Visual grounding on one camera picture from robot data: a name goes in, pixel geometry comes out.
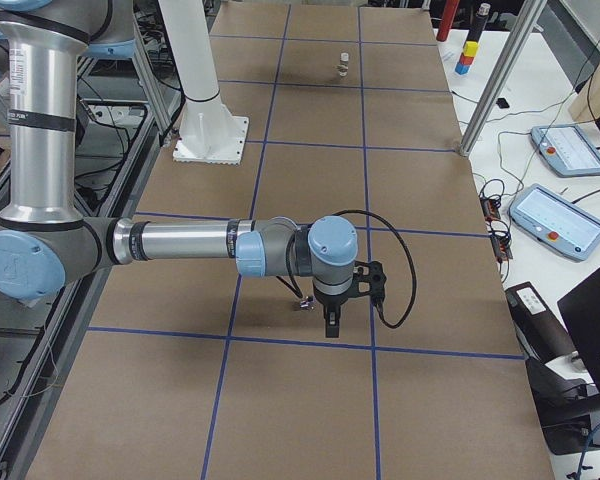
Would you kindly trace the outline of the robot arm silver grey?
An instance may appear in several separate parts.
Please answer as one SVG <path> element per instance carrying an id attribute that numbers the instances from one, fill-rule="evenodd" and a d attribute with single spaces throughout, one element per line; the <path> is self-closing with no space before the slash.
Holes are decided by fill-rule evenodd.
<path id="1" fill-rule="evenodd" d="M 88 274 L 135 261 L 230 258 L 245 277 L 308 277 L 325 334 L 339 334 L 351 296 L 354 226 L 258 221 L 135 222 L 82 215 L 74 204 L 77 61 L 107 49 L 131 56 L 128 1 L 0 1 L 9 44 L 10 200 L 0 212 L 0 292 L 33 300 Z"/>

